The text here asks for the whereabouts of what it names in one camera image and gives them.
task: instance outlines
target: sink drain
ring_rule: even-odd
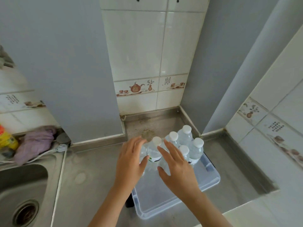
[[[13,225],[17,227],[28,226],[36,217],[39,210],[39,203],[35,200],[28,200],[17,207],[13,216]]]

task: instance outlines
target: purple cloth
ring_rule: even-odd
[[[41,152],[47,151],[51,147],[55,133],[56,128],[54,126],[43,126],[28,132],[14,156],[17,165],[23,165]]]

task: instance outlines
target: sink basin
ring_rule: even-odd
[[[51,225],[63,153],[0,165],[0,227]]]

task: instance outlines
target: tiled wall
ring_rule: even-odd
[[[39,126],[59,126],[17,68],[0,69],[0,124],[15,134]]]
[[[303,217],[303,26],[226,126],[281,189],[264,203],[281,226]]]
[[[209,0],[100,0],[120,114],[180,104]]]

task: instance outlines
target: yellow bottle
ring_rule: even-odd
[[[16,150],[19,146],[18,141],[9,133],[7,133],[4,127],[0,124],[0,148],[8,146],[9,148]]]

